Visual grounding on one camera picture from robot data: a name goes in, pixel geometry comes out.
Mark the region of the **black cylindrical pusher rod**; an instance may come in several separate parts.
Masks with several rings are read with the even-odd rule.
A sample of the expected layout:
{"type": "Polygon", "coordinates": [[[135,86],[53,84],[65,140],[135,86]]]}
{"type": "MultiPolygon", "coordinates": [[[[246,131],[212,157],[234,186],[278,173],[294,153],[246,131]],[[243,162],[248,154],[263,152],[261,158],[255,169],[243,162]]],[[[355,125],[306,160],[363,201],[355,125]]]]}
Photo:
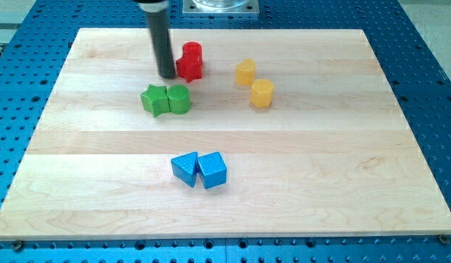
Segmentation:
{"type": "Polygon", "coordinates": [[[167,18],[168,0],[137,0],[140,9],[145,13],[153,50],[158,67],[158,74],[163,78],[176,75],[171,41],[169,21],[167,18]]]}

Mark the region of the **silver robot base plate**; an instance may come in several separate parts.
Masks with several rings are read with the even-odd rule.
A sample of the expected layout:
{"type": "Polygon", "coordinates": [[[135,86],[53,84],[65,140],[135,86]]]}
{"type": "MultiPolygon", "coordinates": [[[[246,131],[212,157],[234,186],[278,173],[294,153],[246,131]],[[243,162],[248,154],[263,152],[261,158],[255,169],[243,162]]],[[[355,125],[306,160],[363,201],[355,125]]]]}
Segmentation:
{"type": "Polygon", "coordinates": [[[184,0],[184,15],[258,15],[259,0],[184,0]]]}

